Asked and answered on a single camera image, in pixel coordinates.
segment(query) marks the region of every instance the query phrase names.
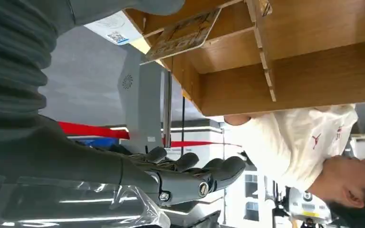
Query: qr code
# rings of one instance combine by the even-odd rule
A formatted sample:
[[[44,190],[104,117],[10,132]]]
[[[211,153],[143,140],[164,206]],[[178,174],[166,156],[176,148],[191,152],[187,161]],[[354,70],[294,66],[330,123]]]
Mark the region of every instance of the qr code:
[[[115,43],[119,44],[122,42],[125,42],[128,40],[128,38],[125,38],[123,35],[121,35],[119,32],[115,31],[111,33],[110,35],[107,35],[110,37]]]

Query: shelf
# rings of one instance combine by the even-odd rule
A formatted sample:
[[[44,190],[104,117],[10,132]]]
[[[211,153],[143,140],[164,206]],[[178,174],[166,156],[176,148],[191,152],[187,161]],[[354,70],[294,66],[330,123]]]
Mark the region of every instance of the shelf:
[[[272,14],[251,17],[246,2],[257,1],[126,14],[152,45],[165,27],[222,8],[202,47],[162,60],[206,116],[365,102],[365,0],[269,0]]]

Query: gray panel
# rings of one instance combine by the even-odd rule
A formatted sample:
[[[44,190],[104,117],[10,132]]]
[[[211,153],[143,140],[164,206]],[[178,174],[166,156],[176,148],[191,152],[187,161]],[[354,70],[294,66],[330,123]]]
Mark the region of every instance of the gray panel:
[[[85,27],[61,36],[52,53],[52,65],[44,70],[48,84],[39,89],[47,97],[47,107],[41,113],[58,121],[80,124],[125,124],[117,90],[125,57],[126,51],[121,47]],[[173,81],[173,121],[182,119],[182,98],[181,86]],[[185,111],[186,120],[203,118],[190,102],[186,102]]]

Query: yellow sticker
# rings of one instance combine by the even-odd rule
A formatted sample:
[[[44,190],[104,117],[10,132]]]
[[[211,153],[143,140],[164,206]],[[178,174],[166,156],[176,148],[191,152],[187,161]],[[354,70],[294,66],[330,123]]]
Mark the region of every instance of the yellow sticker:
[[[309,216],[309,217],[316,217],[316,218],[319,217],[319,214],[313,213],[313,212],[307,212],[307,211],[303,211],[303,215]]]

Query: red barrier tape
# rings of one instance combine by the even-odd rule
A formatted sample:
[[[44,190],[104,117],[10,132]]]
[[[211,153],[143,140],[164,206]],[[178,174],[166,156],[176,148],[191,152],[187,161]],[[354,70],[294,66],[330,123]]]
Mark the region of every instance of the red barrier tape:
[[[129,139],[129,133],[123,130],[111,130],[104,127],[94,127],[83,124],[58,122],[65,134],[94,135],[117,139]]]
[[[65,134],[75,134],[75,135],[94,135],[117,139],[129,139],[129,133],[124,130],[111,130],[105,127],[95,127],[88,126],[77,123],[68,122],[58,122]],[[173,141],[171,142],[171,147],[185,147],[185,146],[204,146],[211,144],[224,144],[224,145],[234,145],[230,143],[220,143],[220,142],[207,142],[207,141]]]

